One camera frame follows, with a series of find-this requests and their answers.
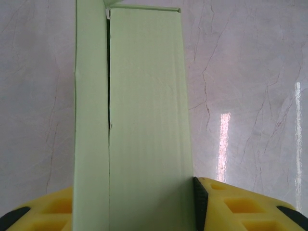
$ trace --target square hole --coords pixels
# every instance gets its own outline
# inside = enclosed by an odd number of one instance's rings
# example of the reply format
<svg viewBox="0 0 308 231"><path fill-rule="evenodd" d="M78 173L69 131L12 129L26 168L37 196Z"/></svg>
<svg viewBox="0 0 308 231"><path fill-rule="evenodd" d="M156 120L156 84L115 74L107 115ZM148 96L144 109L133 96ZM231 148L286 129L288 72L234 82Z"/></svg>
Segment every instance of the square hole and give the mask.
<svg viewBox="0 0 308 231"><path fill-rule="evenodd" d="M216 189L216 190L224 190L226 189L226 187L224 187L223 185L219 185L219 184L211 184L212 189Z"/></svg>
<svg viewBox="0 0 308 231"><path fill-rule="evenodd" d="M54 200L42 213L72 213L71 199Z"/></svg>
<svg viewBox="0 0 308 231"><path fill-rule="evenodd" d="M233 213L264 213L264 210L252 199L227 199L225 203Z"/></svg>
<svg viewBox="0 0 308 231"><path fill-rule="evenodd" d="M243 225L248 231L287 231L285 227L273 220L247 220Z"/></svg>

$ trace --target light green box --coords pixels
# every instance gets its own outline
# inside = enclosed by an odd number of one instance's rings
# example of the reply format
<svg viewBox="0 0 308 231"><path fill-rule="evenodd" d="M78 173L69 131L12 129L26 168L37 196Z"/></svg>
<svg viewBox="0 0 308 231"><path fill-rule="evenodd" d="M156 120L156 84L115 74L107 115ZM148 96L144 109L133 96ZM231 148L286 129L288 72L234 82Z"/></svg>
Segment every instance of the light green box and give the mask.
<svg viewBox="0 0 308 231"><path fill-rule="evenodd" d="M194 231L180 10L111 7L108 107L105 12L90 2L77 0L74 230Z"/></svg>

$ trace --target black rubber pad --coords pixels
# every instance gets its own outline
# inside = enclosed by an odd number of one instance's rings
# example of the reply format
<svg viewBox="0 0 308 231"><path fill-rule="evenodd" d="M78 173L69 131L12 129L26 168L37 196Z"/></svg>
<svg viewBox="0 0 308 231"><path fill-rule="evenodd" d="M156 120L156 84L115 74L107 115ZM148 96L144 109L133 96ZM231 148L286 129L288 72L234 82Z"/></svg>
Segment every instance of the black rubber pad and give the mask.
<svg viewBox="0 0 308 231"><path fill-rule="evenodd" d="M22 207L5 214L0 218L0 231L6 231L29 210L30 207Z"/></svg>
<svg viewBox="0 0 308 231"><path fill-rule="evenodd" d="M308 231L308 218L305 217L303 214L284 206L277 206L277 208L305 231Z"/></svg>
<svg viewBox="0 0 308 231"><path fill-rule="evenodd" d="M193 178L193 188L197 231L204 231L208 193L197 177Z"/></svg>

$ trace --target cardboard box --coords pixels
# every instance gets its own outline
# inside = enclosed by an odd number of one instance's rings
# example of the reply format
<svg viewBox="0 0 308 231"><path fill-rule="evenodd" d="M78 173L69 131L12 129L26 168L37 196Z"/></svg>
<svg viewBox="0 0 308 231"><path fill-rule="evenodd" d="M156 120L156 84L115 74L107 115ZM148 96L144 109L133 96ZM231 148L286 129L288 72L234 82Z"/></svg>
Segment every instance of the cardboard box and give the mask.
<svg viewBox="0 0 308 231"><path fill-rule="evenodd" d="M74 230L195 230L180 10L78 2Z"/></svg>

